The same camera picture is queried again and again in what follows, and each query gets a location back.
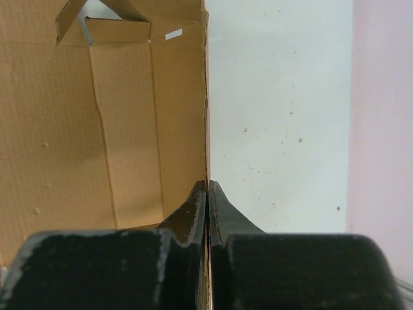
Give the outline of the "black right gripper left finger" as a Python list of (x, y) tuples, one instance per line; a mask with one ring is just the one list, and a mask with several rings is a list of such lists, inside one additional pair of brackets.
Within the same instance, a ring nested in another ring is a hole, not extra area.
[(204, 309), (207, 186), (151, 229), (43, 231), (22, 245), (2, 309)]

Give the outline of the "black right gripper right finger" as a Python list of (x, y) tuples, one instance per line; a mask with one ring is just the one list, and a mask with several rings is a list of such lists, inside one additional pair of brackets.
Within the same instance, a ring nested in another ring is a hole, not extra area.
[(402, 309), (388, 262), (355, 234), (265, 233), (208, 186), (216, 309)]

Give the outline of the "brown cardboard box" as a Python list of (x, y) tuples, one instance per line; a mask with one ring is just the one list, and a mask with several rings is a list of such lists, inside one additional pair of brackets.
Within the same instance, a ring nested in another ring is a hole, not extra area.
[(1, 2), (1, 265), (43, 231), (151, 229), (207, 178), (202, 1)]

